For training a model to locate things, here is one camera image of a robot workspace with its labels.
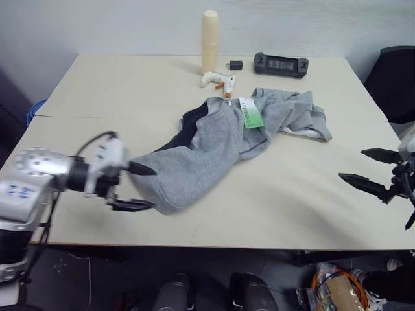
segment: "white wall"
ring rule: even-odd
[[[345,56],[361,80],[380,48],[415,44],[414,0],[0,0],[0,69],[36,102],[78,53],[200,54],[207,9],[222,55]]]

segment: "white glue gun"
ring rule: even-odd
[[[209,71],[203,75],[202,81],[200,81],[200,87],[206,87],[209,82],[219,83],[215,89],[223,87],[225,98],[231,98],[233,87],[235,86],[235,75],[226,76],[222,73]]]

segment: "black game controller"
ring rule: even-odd
[[[302,78],[307,74],[308,67],[307,58],[288,58],[265,55],[264,53],[257,53],[254,58],[256,73]]]

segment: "controller screen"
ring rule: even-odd
[[[268,67],[280,70],[294,70],[294,62],[287,62],[283,60],[269,60]]]

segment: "green tag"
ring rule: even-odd
[[[252,98],[239,97],[242,114],[244,115],[245,128],[259,128],[264,126],[261,114]]]

